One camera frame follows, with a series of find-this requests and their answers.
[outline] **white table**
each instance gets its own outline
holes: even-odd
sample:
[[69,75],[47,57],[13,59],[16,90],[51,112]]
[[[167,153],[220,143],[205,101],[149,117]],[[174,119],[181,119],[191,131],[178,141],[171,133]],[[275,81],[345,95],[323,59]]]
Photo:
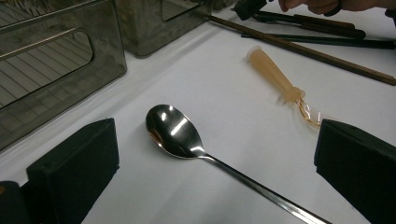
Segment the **white table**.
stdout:
[[[265,10],[279,12],[277,3]],[[393,38],[383,9],[342,11],[367,38]],[[238,21],[229,9],[214,13]],[[315,16],[306,7],[288,12]],[[244,24],[267,33],[317,35],[294,27]],[[396,146],[395,87],[361,77],[207,22],[147,59],[126,52],[127,74],[0,155],[0,179],[27,181],[26,167],[86,124],[114,118],[120,169],[87,215],[98,223],[303,223],[205,161],[183,161],[150,140],[145,117],[155,105],[184,112],[205,150],[332,223],[369,223],[322,176],[318,132],[246,61],[261,46],[315,108]],[[396,51],[303,44],[394,76]]]

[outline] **table surface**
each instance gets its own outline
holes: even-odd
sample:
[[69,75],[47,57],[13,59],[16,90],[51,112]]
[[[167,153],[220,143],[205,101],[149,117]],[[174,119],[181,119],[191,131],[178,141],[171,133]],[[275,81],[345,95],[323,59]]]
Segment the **table surface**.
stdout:
[[[280,12],[277,3],[265,10]],[[384,12],[341,11],[330,19],[352,22],[370,39],[395,39]],[[229,8],[213,14],[266,33],[321,35],[241,22]],[[306,7],[287,14],[316,16]],[[395,50],[301,45],[395,75]],[[81,127],[114,118],[120,169],[84,224],[303,223],[213,165],[162,152],[146,132],[145,117],[153,106],[169,104],[190,118],[209,154],[332,223],[369,223],[316,173],[318,131],[249,65],[246,54],[254,46],[305,90],[310,105],[396,146],[395,87],[207,22],[147,59],[125,52],[126,75],[1,154],[0,179],[24,184],[33,161]]]

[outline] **gray transparent container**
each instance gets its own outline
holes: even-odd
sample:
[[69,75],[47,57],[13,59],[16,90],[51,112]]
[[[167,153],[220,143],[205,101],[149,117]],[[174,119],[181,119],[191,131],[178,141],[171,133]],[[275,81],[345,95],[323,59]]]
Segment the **gray transparent container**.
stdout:
[[212,0],[116,0],[124,48],[145,58],[208,20]]
[[236,2],[238,2],[238,0],[213,0],[213,9],[222,10]]
[[114,1],[0,1],[0,152],[126,69]]

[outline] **metal spoon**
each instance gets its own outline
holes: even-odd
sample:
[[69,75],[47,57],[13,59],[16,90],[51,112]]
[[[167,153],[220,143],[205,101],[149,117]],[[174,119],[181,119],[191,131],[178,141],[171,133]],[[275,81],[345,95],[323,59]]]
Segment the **metal spoon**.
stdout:
[[172,156],[208,161],[305,223],[330,223],[207,154],[194,125],[171,105],[152,107],[146,116],[146,128],[151,139]]

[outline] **brown wooden stick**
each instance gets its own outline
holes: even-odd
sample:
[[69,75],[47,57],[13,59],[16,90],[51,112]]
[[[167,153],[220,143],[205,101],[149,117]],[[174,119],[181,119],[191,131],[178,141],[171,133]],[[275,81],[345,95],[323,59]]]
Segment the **brown wooden stick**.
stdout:
[[386,74],[378,72],[378,71],[375,71],[373,69],[363,67],[363,66],[360,66],[355,63],[350,63],[348,61],[333,57],[331,55],[291,43],[287,40],[283,40],[281,38],[274,37],[272,35],[267,35],[265,33],[250,29],[246,26],[243,26],[243,25],[231,22],[231,21],[226,21],[226,20],[223,20],[218,17],[209,16],[209,19],[215,23],[221,24],[223,26],[227,26],[229,28],[233,28],[237,31],[244,32],[248,35],[259,38],[260,40],[262,40],[266,43],[275,45],[282,49],[286,49],[286,50],[304,55],[305,57],[308,57],[308,58],[311,58],[311,59],[314,59],[314,60],[317,60],[317,61],[320,61],[323,63],[327,63],[327,64],[333,65],[335,67],[345,69],[349,72],[353,72],[353,73],[359,74],[364,77],[369,77],[369,78],[375,79],[377,81],[387,83],[392,86],[396,85],[396,79],[394,77],[386,75]]

